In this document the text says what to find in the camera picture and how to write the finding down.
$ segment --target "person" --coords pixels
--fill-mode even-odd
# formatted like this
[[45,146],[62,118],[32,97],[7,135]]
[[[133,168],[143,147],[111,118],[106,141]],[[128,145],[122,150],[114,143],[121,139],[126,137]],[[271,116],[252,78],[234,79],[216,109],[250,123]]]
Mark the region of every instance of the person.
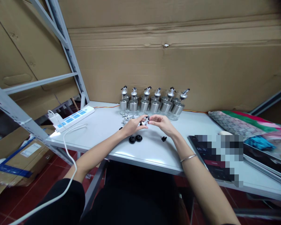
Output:
[[[76,162],[77,172],[67,193],[56,202],[32,215],[25,224],[178,224],[178,193],[170,174],[110,160],[104,188],[92,209],[81,220],[85,194],[82,181],[123,139],[147,126],[138,126],[143,115],[131,119],[121,130],[99,143]],[[237,224],[239,221],[221,188],[194,155],[181,134],[166,116],[153,115],[149,124],[158,126],[172,138],[190,187],[211,224]],[[75,171],[72,166],[57,181],[39,205],[59,196]]]

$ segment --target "power strip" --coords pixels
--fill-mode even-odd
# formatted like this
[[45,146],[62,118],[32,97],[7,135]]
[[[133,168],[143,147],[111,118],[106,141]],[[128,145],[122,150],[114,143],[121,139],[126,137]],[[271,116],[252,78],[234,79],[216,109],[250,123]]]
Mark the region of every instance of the power strip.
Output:
[[64,127],[61,124],[58,125],[54,124],[53,126],[56,129],[55,131],[61,133],[66,129],[70,128],[71,126],[75,125],[79,121],[83,120],[87,116],[91,115],[93,112],[95,112],[95,109],[93,107],[86,106],[82,110],[79,110],[78,112],[73,113],[69,117],[63,119],[64,122],[62,123],[62,125]]

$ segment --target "black cap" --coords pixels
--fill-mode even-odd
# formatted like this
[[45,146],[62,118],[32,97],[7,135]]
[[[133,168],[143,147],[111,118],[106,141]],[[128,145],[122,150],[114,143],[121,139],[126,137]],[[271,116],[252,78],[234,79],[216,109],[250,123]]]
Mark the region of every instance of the black cap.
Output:
[[134,144],[134,143],[135,143],[135,138],[134,138],[133,136],[131,136],[131,137],[129,138],[129,143],[130,143],[130,144]]
[[137,142],[141,142],[143,137],[138,134],[138,135],[135,136],[135,139],[136,139]]

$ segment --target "black sleeve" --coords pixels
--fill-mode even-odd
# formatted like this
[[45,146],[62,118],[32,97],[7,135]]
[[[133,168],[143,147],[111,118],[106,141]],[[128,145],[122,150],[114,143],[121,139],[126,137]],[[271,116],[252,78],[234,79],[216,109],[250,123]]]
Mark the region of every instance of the black sleeve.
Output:
[[[64,192],[70,179],[65,178],[57,181],[44,199],[37,205],[50,201]],[[28,224],[78,224],[85,204],[85,194],[81,183],[72,181],[66,194],[33,214],[25,225]]]

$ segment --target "silver bracelet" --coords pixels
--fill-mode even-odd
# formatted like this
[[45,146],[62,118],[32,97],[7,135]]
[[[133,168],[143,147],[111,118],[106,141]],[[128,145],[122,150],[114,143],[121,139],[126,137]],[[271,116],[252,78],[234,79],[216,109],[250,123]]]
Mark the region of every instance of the silver bracelet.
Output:
[[195,156],[197,156],[197,154],[194,154],[194,155],[189,156],[188,158],[182,159],[182,160],[180,160],[180,162],[182,163],[184,160],[187,160],[187,159],[193,158],[193,157],[195,157]]

